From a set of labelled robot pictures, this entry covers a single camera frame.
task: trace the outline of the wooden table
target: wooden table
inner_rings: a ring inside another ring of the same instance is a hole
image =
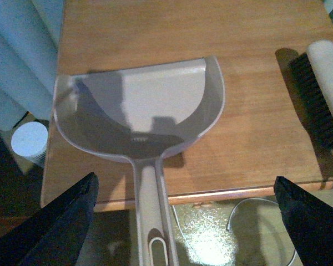
[[[225,79],[226,107],[199,142],[165,160],[170,203],[271,195],[277,175],[306,190],[328,189],[333,154],[305,130],[285,67],[319,39],[333,40],[320,0],[71,0],[65,3],[58,73],[214,54]],[[92,171],[100,181],[96,211],[133,207],[131,166],[77,150],[51,119],[42,206]]]

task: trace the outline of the brush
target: brush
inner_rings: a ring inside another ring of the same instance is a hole
[[[333,150],[333,43],[320,40],[289,67],[320,145]]]

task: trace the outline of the dustpan scoop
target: dustpan scoop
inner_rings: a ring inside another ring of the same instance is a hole
[[[139,264],[179,265],[163,159],[201,138],[225,104],[216,57],[57,78],[54,118],[73,146],[133,165]]]

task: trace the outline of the cable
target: cable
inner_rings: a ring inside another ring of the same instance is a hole
[[[275,201],[271,201],[271,200],[266,199],[266,198],[246,198],[246,199],[244,199],[244,200],[238,202],[237,205],[234,206],[234,208],[232,209],[232,211],[231,211],[231,215],[229,216],[229,219],[228,219],[228,222],[227,222],[227,227],[226,227],[227,231],[231,231],[231,221],[232,221],[232,218],[233,218],[233,215],[234,215],[236,209],[238,208],[239,205],[241,205],[242,203],[244,203],[244,202],[246,202],[246,201],[265,201],[265,202],[273,203],[273,204],[275,204],[275,205],[277,205],[277,206],[279,205],[277,202],[275,202]],[[288,263],[286,266],[291,266],[291,265],[292,265],[292,263],[293,263],[293,262],[295,261],[295,259],[296,259],[296,255],[297,255],[297,251],[296,251],[296,249],[295,249],[295,250],[294,250],[294,253],[292,254],[292,258],[291,258],[291,260],[289,261],[289,263]]]
[[[187,241],[184,233],[183,233],[183,230],[181,230],[181,226],[180,226],[180,223],[179,223],[179,219],[178,219],[178,215],[176,214],[176,210],[175,210],[175,207],[172,205],[171,206],[171,210],[173,211],[173,215],[174,215],[174,218],[175,218],[175,221],[176,221],[176,225],[178,226],[179,228],[179,231],[181,233],[181,236],[183,237],[183,239],[185,240],[185,244],[188,246],[188,248],[190,250],[192,250],[194,252],[194,254],[196,255],[197,259],[199,260],[199,262],[201,263],[202,266],[206,266],[202,260],[200,259],[200,257],[198,256],[197,252],[195,251],[195,249],[192,248],[192,246],[189,244],[189,242]]]
[[[246,202],[246,201],[265,201],[265,202],[269,202],[269,203],[273,203],[273,204],[276,204],[277,206],[279,205],[277,202],[275,201],[271,201],[269,199],[266,199],[266,198],[246,198],[240,202],[237,203],[236,206],[234,206],[234,208],[232,209],[231,211],[231,214],[229,216],[229,219],[228,219],[228,222],[227,222],[227,227],[226,227],[226,230],[227,231],[231,231],[231,220],[233,218],[233,215],[236,211],[236,209],[238,208],[239,205],[241,205],[242,203]],[[195,249],[192,248],[192,246],[189,244],[189,242],[187,241],[184,233],[183,233],[183,230],[181,230],[181,226],[180,226],[180,223],[179,223],[179,218],[178,218],[178,215],[176,213],[176,210],[175,210],[175,207],[172,205],[171,206],[171,210],[173,211],[173,215],[174,215],[174,218],[175,218],[175,221],[176,221],[176,225],[178,226],[178,229],[181,233],[181,236],[183,237],[183,239],[185,240],[185,244],[188,246],[188,248],[190,250],[192,250],[194,252],[194,254],[196,255],[197,259],[199,260],[199,262],[202,264],[202,266],[206,266],[202,260],[200,259],[200,257],[198,256],[197,252],[195,251]],[[295,259],[296,259],[296,256],[297,256],[297,251],[296,249],[294,250],[294,253],[292,254],[292,258],[291,260],[289,261],[289,263],[286,265],[286,266],[291,266],[292,263],[294,263]]]

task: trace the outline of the dustpan handle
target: dustpan handle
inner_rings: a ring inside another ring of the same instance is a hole
[[[139,265],[154,265],[153,242],[159,241],[163,244],[165,265],[179,266],[161,158],[134,162],[134,192]]]

